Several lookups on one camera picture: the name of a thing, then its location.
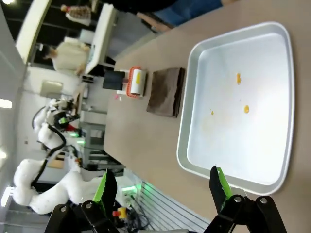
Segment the person in plaid shirt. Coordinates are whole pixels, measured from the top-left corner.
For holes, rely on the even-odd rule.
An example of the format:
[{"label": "person in plaid shirt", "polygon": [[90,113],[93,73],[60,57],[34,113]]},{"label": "person in plaid shirt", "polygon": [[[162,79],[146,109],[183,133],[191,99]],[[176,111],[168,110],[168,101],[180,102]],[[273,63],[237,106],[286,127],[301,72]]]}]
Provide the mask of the person in plaid shirt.
[{"label": "person in plaid shirt", "polygon": [[66,12],[66,18],[77,23],[89,26],[91,24],[91,9],[88,6],[61,6],[61,11]]}]

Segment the plaid shirt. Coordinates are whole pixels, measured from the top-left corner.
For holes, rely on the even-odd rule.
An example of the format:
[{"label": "plaid shirt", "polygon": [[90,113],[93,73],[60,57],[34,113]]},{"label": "plaid shirt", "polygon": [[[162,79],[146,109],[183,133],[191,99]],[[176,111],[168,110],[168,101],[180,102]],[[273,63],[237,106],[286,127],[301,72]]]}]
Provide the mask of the plaid shirt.
[{"label": "plaid shirt", "polygon": [[88,6],[71,6],[67,13],[73,18],[91,19],[91,8]]}]

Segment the brown towel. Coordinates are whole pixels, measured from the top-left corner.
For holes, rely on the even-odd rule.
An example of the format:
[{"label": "brown towel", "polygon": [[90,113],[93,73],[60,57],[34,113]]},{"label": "brown towel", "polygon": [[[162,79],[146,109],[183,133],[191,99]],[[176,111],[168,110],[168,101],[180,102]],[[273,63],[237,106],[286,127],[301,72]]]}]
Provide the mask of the brown towel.
[{"label": "brown towel", "polygon": [[183,68],[154,72],[147,112],[164,117],[177,117],[184,75]]}]

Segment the person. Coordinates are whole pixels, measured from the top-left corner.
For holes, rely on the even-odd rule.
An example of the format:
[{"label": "person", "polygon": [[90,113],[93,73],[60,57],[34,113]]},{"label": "person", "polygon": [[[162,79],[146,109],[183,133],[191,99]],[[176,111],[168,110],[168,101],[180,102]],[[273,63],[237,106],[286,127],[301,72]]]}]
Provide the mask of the person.
[{"label": "person", "polygon": [[57,72],[77,76],[84,72],[90,47],[79,41],[64,41],[57,48],[41,45],[40,55],[52,59]]},{"label": "person", "polygon": [[[172,27],[235,1],[238,0],[106,0],[105,3],[112,4],[119,11],[133,13],[155,30],[166,32]],[[164,23],[160,23],[148,13],[153,13]]]},{"label": "person", "polygon": [[66,13],[66,18],[70,21],[81,23],[89,26],[92,23],[91,20],[91,8],[88,6],[66,6],[60,7],[62,12]]}]

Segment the person in white shirt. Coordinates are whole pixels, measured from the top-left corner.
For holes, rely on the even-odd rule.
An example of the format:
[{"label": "person in white shirt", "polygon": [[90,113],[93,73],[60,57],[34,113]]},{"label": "person in white shirt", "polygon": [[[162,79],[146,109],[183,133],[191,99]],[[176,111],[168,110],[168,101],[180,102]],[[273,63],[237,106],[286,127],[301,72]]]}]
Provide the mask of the person in white shirt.
[{"label": "person in white shirt", "polygon": [[57,48],[41,46],[44,59],[52,59],[57,72],[70,76],[82,74],[86,68],[90,47],[81,42],[62,42]]}]

